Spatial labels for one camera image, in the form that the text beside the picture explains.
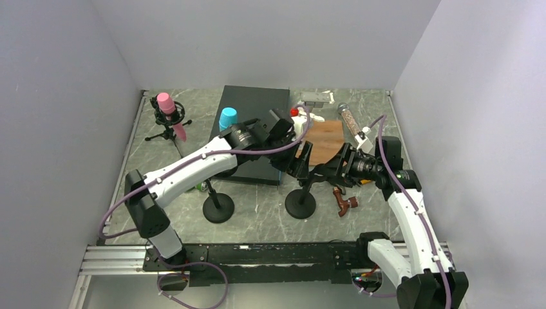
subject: gray wall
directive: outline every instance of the gray wall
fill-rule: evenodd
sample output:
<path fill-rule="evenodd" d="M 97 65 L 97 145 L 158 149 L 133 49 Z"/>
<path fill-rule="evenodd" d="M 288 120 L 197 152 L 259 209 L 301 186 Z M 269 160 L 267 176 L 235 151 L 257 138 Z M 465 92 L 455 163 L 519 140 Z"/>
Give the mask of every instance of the gray wall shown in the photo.
<path fill-rule="evenodd" d="M 544 308 L 546 5 L 443 0 L 395 88 L 469 308 Z"/>
<path fill-rule="evenodd" d="M 145 89 L 392 89 L 440 0 L 93 2 Z"/>
<path fill-rule="evenodd" d="M 139 91 L 90 1 L 0 3 L 0 307 L 66 308 Z"/>

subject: black mat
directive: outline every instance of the black mat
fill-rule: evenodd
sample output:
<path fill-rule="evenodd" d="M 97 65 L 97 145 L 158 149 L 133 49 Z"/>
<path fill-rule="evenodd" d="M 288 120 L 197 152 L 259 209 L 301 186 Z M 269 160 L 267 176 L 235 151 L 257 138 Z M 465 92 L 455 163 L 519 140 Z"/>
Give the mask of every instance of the black mat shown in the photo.
<path fill-rule="evenodd" d="M 220 133 L 218 120 L 223 108 L 236 109 L 238 121 L 243 122 L 252 118 L 262 118 L 272 108 L 287 110 L 289 103 L 290 90 L 288 89 L 224 86 L 209 140 Z M 237 172 L 228 178 L 216 179 L 279 185 L 280 176 L 280 172 L 274 169 L 266 158 L 260 158 L 239 166 Z"/>

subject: brown pipe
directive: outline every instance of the brown pipe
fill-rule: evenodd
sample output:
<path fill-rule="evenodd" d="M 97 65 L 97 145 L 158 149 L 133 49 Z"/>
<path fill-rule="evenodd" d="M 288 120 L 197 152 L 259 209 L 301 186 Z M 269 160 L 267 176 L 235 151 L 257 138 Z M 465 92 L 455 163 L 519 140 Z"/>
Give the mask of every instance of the brown pipe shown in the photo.
<path fill-rule="evenodd" d="M 352 196 L 348 200 L 344 200 L 341 197 L 341 190 L 338 187 L 334 187 L 334 196 L 335 200 L 337 201 L 337 206 L 339 207 L 339 212 L 337 213 L 340 217 L 343 217 L 347 211 L 349 210 L 349 207 L 355 208 L 358 207 L 358 201 L 357 198 Z"/>

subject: gray table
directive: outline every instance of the gray table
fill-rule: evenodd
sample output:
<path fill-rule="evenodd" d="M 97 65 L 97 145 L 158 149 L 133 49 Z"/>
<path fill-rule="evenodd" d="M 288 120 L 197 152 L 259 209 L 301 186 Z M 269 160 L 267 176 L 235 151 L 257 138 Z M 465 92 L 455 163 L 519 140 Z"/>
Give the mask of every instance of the gray table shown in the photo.
<path fill-rule="evenodd" d="M 326 89 L 293 89 L 290 92 L 292 104 L 299 100 L 301 91 L 324 91 Z M 335 104 L 314 109 L 313 112 L 325 119 L 340 119 L 336 112 L 337 103 L 350 105 L 354 117 L 364 126 L 381 114 L 387 115 L 385 135 L 400 137 L 393 110 L 384 90 L 331 89 Z M 163 89 L 148 91 L 145 96 L 152 97 L 160 92 L 168 92 L 182 103 L 186 110 L 186 120 L 193 123 L 186 127 L 187 142 L 177 141 L 178 149 L 188 155 L 208 142 L 212 122 L 220 102 L 222 88 L 218 89 Z M 146 136 L 163 131 L 155 124 L 153 109 L 147 100 L 138 119 L 135 137 L 131 144 L 124 174 L 138 169 L 142 174 L 157 170 L 180 159 L 178 150 L 172 142 L 157 138 L 145 142 Z M 345 139 L 353 142 L 344 126 Z M 375 139 L 377 126 L 370 137 Z M 403 152 L 404 168 L 408 168 Z M 203 217 L 202 205 L 208 197 L 206 192 L 193 190 L 175 199 L 165 210 L 171 224 L 184 242 L 198 243 L 243 243 L 243 242 L 284 242 L 284 241 L 329 241 L 331 239 L 355 240 L 362 232 L 383 231 L 393 240 L 402 240 L 399 224 L 383 200 L 381 192 L 374 184 L 347 190 L 347 196 L 356 196 L 359 207 L 350 209 L 340 218 L 332 187 L 327 183 L 316 183 L 311 193 L 317 201 L 315 213 L 307 220 L 297 220 L 285 210 L 286 195 L 299 188 L 295 179 L 283 175 L 281 185 L 248 185 L 241 183 L 213 181 L 213 187 L 231 196 L 235 202 L 233 217 L 222 224 L 213 224 Z M 124 184 L 118 190 L 122 197 Z M 109 233 L 134 227 L 125 207 L 114 212 Z M 142 244 L 138 233 L 126 234 L 107 241 L 108 244 Z"/>

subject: blue cup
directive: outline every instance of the blue cup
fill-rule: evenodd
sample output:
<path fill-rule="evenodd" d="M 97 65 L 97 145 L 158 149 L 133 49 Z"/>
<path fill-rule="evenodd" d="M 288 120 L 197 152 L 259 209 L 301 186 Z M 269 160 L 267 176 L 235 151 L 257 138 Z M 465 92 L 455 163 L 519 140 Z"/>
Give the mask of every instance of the blue cup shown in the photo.
<path fill-rule="evenodd" d="M 237 111 L 234 108 L 224 108 L 220 114 L 218 126 L 220 131 L 227 129 L 232 124 L 237 123 Z"/>

